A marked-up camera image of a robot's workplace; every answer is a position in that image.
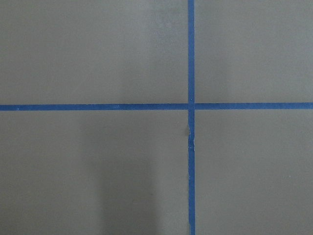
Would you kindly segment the blue tape lengthwise strip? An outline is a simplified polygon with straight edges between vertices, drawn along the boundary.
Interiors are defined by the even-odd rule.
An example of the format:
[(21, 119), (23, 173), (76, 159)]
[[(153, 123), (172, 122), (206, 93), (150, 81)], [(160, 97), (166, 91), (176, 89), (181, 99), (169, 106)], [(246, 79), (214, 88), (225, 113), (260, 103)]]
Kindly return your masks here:
[(196, 234), (195, 212), (195, 2), (188, 0), (188, 216), (189, 234)]

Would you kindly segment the blue tape crosswise strip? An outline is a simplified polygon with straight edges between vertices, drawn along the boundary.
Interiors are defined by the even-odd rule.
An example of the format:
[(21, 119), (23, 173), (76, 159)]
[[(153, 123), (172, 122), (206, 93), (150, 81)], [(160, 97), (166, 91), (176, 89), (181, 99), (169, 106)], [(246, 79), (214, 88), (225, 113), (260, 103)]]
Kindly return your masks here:
[(1, 111), (128, 111), (128, 110), (288, 110), (312, 109), (311, 102), (287, 103), (158, 103), (158, 104), (14, 104)]

